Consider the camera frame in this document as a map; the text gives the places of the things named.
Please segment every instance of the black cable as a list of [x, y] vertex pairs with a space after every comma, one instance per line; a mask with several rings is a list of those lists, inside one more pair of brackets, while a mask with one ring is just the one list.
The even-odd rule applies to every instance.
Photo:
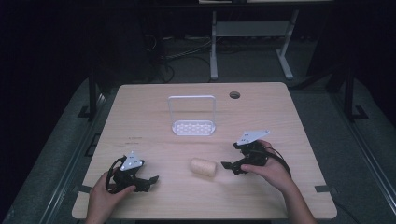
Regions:
[[245, 51], [241, 48], [242, 48], [242, 46], [240, 43], [238, 43], [238, 41], [224, 39], [222, 41], [219, 41], [219, 43], [217, 45], [216, 52], [218, 54], [235, 54], [235, 53]]
[[193, 53], [204, 52], [204, 50], [209, 49], [210, 46], [211, 46], [211, 41], [208, 41], [208, 42], [206, 42], [205, 44], [203, 44], [203, 45], [201, 45], [201, 46], [199, 46], [199, 47], [197, 47], [197, 48], [189, 49], [189, 50], [186, 50], [186, 51], [184, 51], [184, 52], [177, 53], [177, 54], [170, 55], [170, 56], [162, 56], [162, 58], [165, 59], [165, 60], [166, 60], [166, 59], [168, 59], [168, 60], [174, 60], [174, 59], [182, 58], [182, 57], [184, 57], [184, 56], [187, 56], [187, 55], [190, 55], [190, 54], [193, 54]]
[[210, 63], [207, 60], [205, 60], [205, 59], [203, 59], [201, 57], [198, 57], [198, 56], [182, 56], [182, 57], [178, 57], [176, 59], [172, 59], [169, 62], [172, 62], [172, 61], [175, 61], [175, 60], [181, 60], [181, 59], [198, 59], [198, 60], [206, 63], [207, 66], [209, 66], [209, 69], [210, 69]]
[[157, 38], [156, 38], [154, 35], [145, 35], [145, 37], [149, 37], [149, 38], [151, 38], [152, 41], [153, 41], [152, 47], [146, 49], [146, 51], [152, 52], [152, 51], [155, 50], [155, 48], [157, 47]]
[[210, 37], [208, 36], [202, 36], [202, 37], [194, 37], [194, 36], [185, 36], [184, 39], [186, 41], [190, 41], [192, 43], [198, 43], [198, 44], [203, 44], [210, 40]]
[[341, 205], [339, 202], [334, 201], [335, 206], [341, 208], [345, 213], [347, 213], [357, 224], [361, 224], [357, 218], [355, 218], [355, 216], [352, 215], [352, 213], [350, 213], [343, 205]]
[[111, 176], [113, 176], [113, 169], [114, 169], [114, 166], [120, 161], [120, 162], [122, 162], [122, 159], [123, 158], [119, 158], [119, 159], [117, 159], [116, 161], [114, 161], [113, 162], [113, 164], [111, 165], [111, 167], [110, 167], [110, 169], [108, 169], [108, 172], [107, 172], [107, 177], [106, 177], [106, 190], [109, 190], [110, 189], [110, 178], [111, 178]]
[[285, 170], [289, 173], [289, 175], [291, 176], [291, 170], [290, 170], [290, 168], [289, 168], [289, 166], [288, 166], [288, 164], [285, 162], [285, 160], [283, 159], [283, 157], [282, 157], [282, 155], [280, 155], [280, 153], [279, 152], [277, 152], [276, 150], [275, 150], [275, 152], [277, 152], [277, 154], [280, 156], [280, 157], [278, 157], [276, 154], [274, 154], [274, 153], [271, 153], [271, 152], [267, 152], [267, 151], [260, 151], [260, 150], [250, 150], [250, 152], [256, 152], [256, 153], [259, 153], [259, 154], [262, 154], [262, 155], [264, 155], [265, 157], [271, 157], [271, 158], [273, 158], [274, 160], [276, 160], [276, 161], [278, 161], [281, 165], [283, 165], [283, 167], [285, 168]]
[[266, 147], [266, 146], [263, 146], [263, 147], [272, 149], [282, 160], [285, 160], [285, 159], [283, 159], [283, 156], [277, 150], [275, 150], [273, 147]]
[[159, 69], [158, 72], [160, 73], [160, 79], [161, 79], [161, 81], [162, 81], [163, 83], [169, 83], [169, 82], [174, 78], [174, 76], [175, 76], [175, 69], [174, 69], [172, 66], [168, 65], [168, 64], [166, 64], [164, 67], [165, 67], [166, 73], [168, 72], [168, 69], [170, 69], [171, 72], [172, 72], [172, 74], [171, 74], [171, 76], [166, 80], [166, 79], [165, 79], [165, 74], [161, 71], [161, 69]]

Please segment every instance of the human hand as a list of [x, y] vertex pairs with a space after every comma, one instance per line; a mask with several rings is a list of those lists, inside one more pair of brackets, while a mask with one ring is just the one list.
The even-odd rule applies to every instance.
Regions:
[[[275, 151], [272, 149], [269, 142], [263, 140], [257, 141], [265, 146], [268, 152], [275, 154]], [[268, 183], [279, 189], [281, 192], [285, 192], [287, 189], [294, 186], [294, 182], [285, 167], [271, 157], [268, 158], [268, 161], [264, 166], [243, 164], [241, 169], [243, 171], [262, 176], [266, 181], [268, 181]]]
[[86, 224], [105, 223], [116, 205], [136, 189], [135, 186], [130, 186], [116, 194], [109, 193], [106, 190], [107, 173], [102, 174], [95, 186], [91, 189], [87, 218], [85, 220]]

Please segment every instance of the table top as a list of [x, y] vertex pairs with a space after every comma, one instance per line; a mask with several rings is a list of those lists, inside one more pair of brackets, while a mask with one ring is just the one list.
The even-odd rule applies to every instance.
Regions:
[[[230, 92], [240, 93], [239, 99]], [[216, 97], [216, 130], [210, 136], [177, 136], [168, 97]], [[134, 192], [116, 208], [125, 219], [286, 218], [281, 193], [254, 174], [234, 175], [221, 161], [242, 159], [233, 143], [243, 131], [270, 130], [272, 143], [288, 163], [316, 218], [333, 218], [336, 209], [289, 91], [283, 83], [150, 84], [120, 87], [92, 157], [83, 185], [92, 187], [122, 155], [134, 151], [146, 163], [136, 174], [160, 179], [149, 192]], [[214, 177], [194, 174], [192, 158], [217, 163]], [[85, 218], [89, 194], [80, 192], [72, 214]]]

